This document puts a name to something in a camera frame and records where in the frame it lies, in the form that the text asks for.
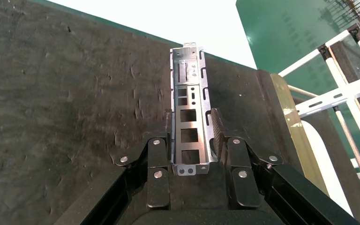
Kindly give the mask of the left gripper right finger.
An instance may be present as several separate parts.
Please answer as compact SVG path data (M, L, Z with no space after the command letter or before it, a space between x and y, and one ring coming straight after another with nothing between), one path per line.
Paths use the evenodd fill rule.
M229 207L257 211L253 224L356 225L358 221L316 185L265 149L252 149L246 131L226 121L218 108L211 110L214 147L225 167ZM267 203L270 212L259 211Z

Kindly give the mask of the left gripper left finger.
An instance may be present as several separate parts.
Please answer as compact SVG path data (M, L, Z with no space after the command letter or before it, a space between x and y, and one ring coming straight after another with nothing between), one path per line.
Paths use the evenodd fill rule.
M134 147L119 152L56 221L57 225L135 225L153 210L170 208L169 159L172 113L148 128Z

